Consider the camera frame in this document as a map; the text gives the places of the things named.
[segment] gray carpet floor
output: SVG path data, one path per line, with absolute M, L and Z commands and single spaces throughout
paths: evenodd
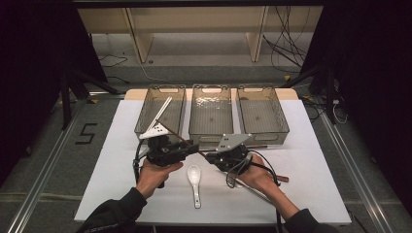
M 150 83 L 161 83 L 149 80 L 139 67 L 105 68 L 109 85 L 119 89 L 142 88 Z M 171 83 L 275 83 L 285 82 L 284 73 L 270 66 L 261 67 L 151 67 L 146 70 L 151 78 L 167 77 Z M 299 95 L 308 95 L 307 85 L 310 80 L 300 83 L 295 89 Z M 90 91 L 99 90 L 88 84 Z M 51 177 L 28 220 L 24 232 L 75 232 L 80 226 L 73 220 L 80 205 L 88 180 L 92 174 L 101 147 L 111 125 L 119 98 L 96 98 L 89 101 L 80 112 L 79 118 L 68 139 L 68 142 L 57 161 Z M 314 118 L 317 112 L 308 106 L 308 117 Z M 85 142 L 89 137 L 81 135 L 85 124 L 93 124 L 86 132 L 94 133 L 90 144 Z M 35 183 L 43 165 L 48 159 L 52 148 L 61 133 L 62 106 L 56 103 L 47 123 L 31 145 L 31 155 L 20 160 L 13 173 L 0 188 L 0 232 L 7 229 L 25 198 L 26 193 Z M 354 183 L 349 176 L 337 149 L 326 131 L 320 117 L 313 120 L 313 128 L 324 152 L 330 172 L 348 210 L 360 221 L 368 232 L 377 232 Z M 357 127 L 349 120 L 345 124 L 337 124 L 345 143 L 351 150 L 361 168 L 368 185 L 371 187 L 379 204 L 385 211 L 394 232 L 411 232 L 411 216 L 404 210 L 389 184 L 382 175 L 379 166 L 370 159 L 370 153 L 365 146 Z M 158 227 L 157 232 L 273 232 L 270 228 L 198 228 L 198 227 Z M 358 222 L 353 220 L 348 226 L 339 227 L 340 232 L 364 232 Z

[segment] black wall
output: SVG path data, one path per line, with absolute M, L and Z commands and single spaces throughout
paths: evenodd
M 0 32 L 1 184 L 43 127 L 68 69 L 107 79 L 74 8 L 6 1 L 0 7 Z M 83 86 L 71 87 L 88 95 Z
M 386 179 L 412 215 L 412 8 L 375 2 L 339 74 L 340 93 Z

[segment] person's left hand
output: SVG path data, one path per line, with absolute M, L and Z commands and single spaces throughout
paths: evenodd
M 178 162 L 166 167 L 159 167 L 145 159 L 140 169 L 140 177 L 136 188 L 142 193 L 145 199 L 148 199 L 154 194 L 155 190 L 169 178 L 169 173 L 179 170 L 182 167 L 183 162 Z

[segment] electrical cord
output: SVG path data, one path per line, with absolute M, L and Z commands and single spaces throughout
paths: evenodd
M 123 81 L 123 82 L 125 82 L 125 83 L 127 83 L 127 84 L 130 84 L 129 81 L 126 81 L 126 80 L 124 80 L 124 79 L 122 79 L 122 78 L 119 78 L 119 77 L 117 77 L 117 76 L 108 76 L 108 77 L 106 77 L 106 78 L 108 78 L 108 79 L 117 79 L 117 80 Z
M 285 57 L 287 60 L 289 60 L 290 62 L 292 62 L 294 65 L 301 67 L 301 65 L 299 64 L 299 62 L 297 61 L 297 56 L 300 57 L 301 60 L 304 61 L 304 57 L 306 56 L 306 51 L 300 49 L 297 45 L 296 45 L 296 41 L 300 38 L 300 36 L 303 34 L 303 31 L 307 25 L 307 22 L 309 20 L 309 16 L 310 16 L 310 7 L 308 8 L 308 14 L 306 16 L 306 20 L 305 23 L 302 27 L 302 30 L 300 31 L 299 35 L 295 38 L 292 39 L 291 36 L 291 31 L 290 31 L 290 15 L 291 15 L 291 7 L 286 7 L 286 10 L 284 11 L 283 15 L 281 16 L 281 13 L 279 12 L 279 9 L 277 7 L 275 7 L 276 13 L 279 17 L 279 20 L 282 23 L 282 31 L 280 36 L 278 37 L 276 43 L 271 43 L 269 42 L 265 36 L 263 35 L 263 38 L 265 39 L 266 43 L 272 48 L 272 53 L 271 53 L 271 63 L 273 65 L 273 67 L 275 67 L 277 70 L 282 71 L 282 72 L 288 72 L 288 73 L 299 73 L 299 72 L 295 72 L 295 71 L 286 71 L 283 69 L 280 69 L 279 67 L 276 67 L 276 65 L 273 62 L 273 52 L 276 51 L 278 53 L 278 63 L 279 63 L 279 55 L 282 55 L 283 57 Z M 283 38 L 284 39 L 284 46 L 280 47 L 278 46 L 278 43 L 280 42 L 280 39 Z M 290 49 L 286 49 L 285 48 L 285 42 L 289 43 Z M 281 52 L 281 50 L 289 52 L 290 54 L 293 55 L 293 59 L 289 58 L 288 56 L 286 56 L 283 52 Z
M 146 70 L 145 70 L 145 68 L 143 67 L 143 65 L 142 65 L 141 62 L 139 62 L 139 65 L 140 65 L 140 67 L 142 68 L 143 74 L 145 74 L 145 77 L 146 77 L 148 80 L 151 80 L 151 81 L 159 81 L 159 82 L 164 82 L 164 83 L 171 83 L 171 84 L 181 84 L 181 83 L 175 83 L 175 82 L 171 82 L 171 81 L 167 81 L 167 80 L 162 80 L 162 79 L 157 79 L 157 78 L 149 77 L 148 74 L 146 73 Z
M 104 60 L 104 59 L 106 59 L 106 57 L 108 57 L 108 56 L 112 56 L 112 57 L 115 57 L 115 58 L 121 58 L 121 59 L 123 59 L 123 60 L 120 61 L 120 62 L 118 62 L 118 63 L 115 63 L 114 65 L 110 65 L 110 66 L 102 65 L 103 67 L 114 67 L 114 66 L 117 66 L 117 65 L 119 65 L 119 64 L 122 64 L 124 61 L 127 60 L 127 57 L 125 57 L 125 56 L 116 56 L 116 55 L 111 55 L 111 54 L 105 55 L 105 56 L 103 56 L 102 58 L 100 58 L 99 60 L 100 60 L 100 61 L 101 61 L 101 60 Z
M 308 108 L 312 108 L 316 112 L 315 117 L 309 117 L 311 120 L 311 123 L 315 122 L 316 119 L 318 119 L 326 110 L 326 105 L 325 104 L 317 104 L 313 101 L 311 101 L 309 98 L 304 97 L 304 96 L 298 96 L 300 100 L 302 100 L 303 105 Z
M 307 85 L 310 85 L 310 84 L 307 83 L 307 84 L 302 84 L 302 85 L 295 85 L 295 86 L 293 87 L 293 89 L 298 89 L 298 88 L 301 88 L 301 87 L 304 87 L 304 86 L 307 86 Z
M 336 112 L 335 112 L 336 106 L 337 106 L 337 104 L 334 104 L 334 105 L 333 105 L 333 114 L 334 114 L 336 120 L 337 120 L 339 123 L 346 123 L 346 121 L 348 121 L 348 115 L 345 116 L 345 120 L 340 121 L 339 117 L 336 115 Z
M 348 207 L 346 207 L 346 211 L 349 213 L 350 217 L 358 223 L 358 225 L 360 226 L 360 228 L 363 230 L 364 233 L 369 233 L 366 227 L 363 226 L 361 221 L 354 215 L 354 213 L 351 212 L 351 210 L 349 210 Z
M 274 182 L 276 185 L 280 186 L 281 184 L 278 182 L 278 179 L 277 179 L 275 170 L 273 169 L 273 167 L 272 167 L 272 165 L 269 163 L 269 161 L 263 156 L 263 154 L 257 152 L 256 150 L 250 150 L 250 151 L 252 151 L 252 152 L 257 153 L 258 155 L 260 155 L 260 156 L 264 159 L 264 161 L 266 161 L 267 165 L 269 165 L 270 169 L 268 169 L 267 167 L 262 166 L 262 165 L 260 165 L 260 164 L 254 163 L 254 162 L 251 162 L 251 165 L 254 165 L 254 166 L 257 166 L 257 167 L 259 167 L 259 168 L 262 168 L 262 169 L 264 169 L 264 170 L 266 170 L 266 171 L 269 171 L 270 174 L 271 174 L 272 177 L 273 177 L 273 182 Z M 278 232 L 279 232 L 279 233 L 283 233 L 281 214 L 279 213 L 278 209 L 276 209 L 276 222 L 277 222 L 277 226 L 278 226 Z
M 140 154 L 140 148 L 142 147 L 143 142 L 145 142 L 145 140 L 144 140 L 144 139 L 142 139 L 142 141 L 140 141 L 140 142 L 139 142 L 139 145 L 137 146 L 136 155 L 134 156 L 134 159 L 140 160 L 140 159 L 142 159 L 143 157 L 145 157 L 145 156 L 146 156 L 146 155 L 143 155 L 143 156 L 139 157 L 139 154 Z
M 299 71 L 287 71 L 287 70 L 281 69 L 281 68 L 279 68 L 279 67 L 276 67 L 275 64 L 273 63 L 273 52 L 274 52 L 274 51 L 275 51 L 275 50 L 273 50 L 272 53 L 271 53 L 271 55 L 270 55 L 270 62 L 272 63 L 272 66 L 273 66 L 276 70 L 282 71 L 282 72 L 286 72 L 286 73 L 295 73 L 295 74 L 300 73 Z
M 247 160 L 242 159 L 233 159 L 234 161 L 240 161 L 240 163 L 236 164 L 235 166 L 233 166 L 232 168 L 229 169 L 229 171 L 227 171 L 226 173 L 226 184 L 228 187 L 230 188 L 234 188 L 236 186 L 236 180 L 237 177 L 240 175 L 240 171 L 242 171 L 242 169 L 246 166 Z M 233 174 L 232 171 L 234 171 L 236 168 L 240 167 L 239 170 L 237 170 L 237 172 L 234 174 L 234 177 L 231 177 L 230 175 Z

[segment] metal rail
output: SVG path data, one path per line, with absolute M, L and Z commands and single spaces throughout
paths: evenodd
M 65 130 L 61 131 L 60 136 L 57 139 L 57 142 L 54 144 L 54 147 L 49 155 L 48 160 L 43 166 L 42 171 L 37 177 L 36 182 L 31 187 L 28 192 L 25 200 L 18 208 L 16 215 L 14 216 L 11 225 L 7 232 L 17 233 L 22 232 L 28 220 L 30 219 L 31 214 L 33 213 L 36 204 L 48 183 L 49 177 L 54 170 L 54 167 L 60 157 L 64 147 L 66 146 L 67 140 L 73 131 L 73 126 L 76 124 L 79 113 L 82 111 L 83 107 L 86 104 L 86 100 L 78 101 L 76 104 L 75 110 L 73 112 L 73 120 L 69 123 Z
M 315 101 L 317 103 L 322 102 L 319 97 L 317 97 Z M 342 161 L 345 164 L 345 167 L 349 175 L 351 176 L 352 181 L 354 182 L 355 188 L 357 189 L 364 206 L 369 212 L 369 215 L 372 218 L 377 231 L 380 233 L 394 232 L 388 222 L 384 211 L 382 210 L 380 204 L 376 200 L 375 195 L 367 184 L 366 179 L 361 172 L 361 169 L 358 167 L 357 162 L 351 155 L 351 152 L 349 151 L 342 136 L 340 135 L 336 125 L 332 125 L 325 115 L 321 115 L 321 119 L 327 129 L 330 138 L 336 146 L 336 149 L 338 150 L 339 155 L 342 158 Z

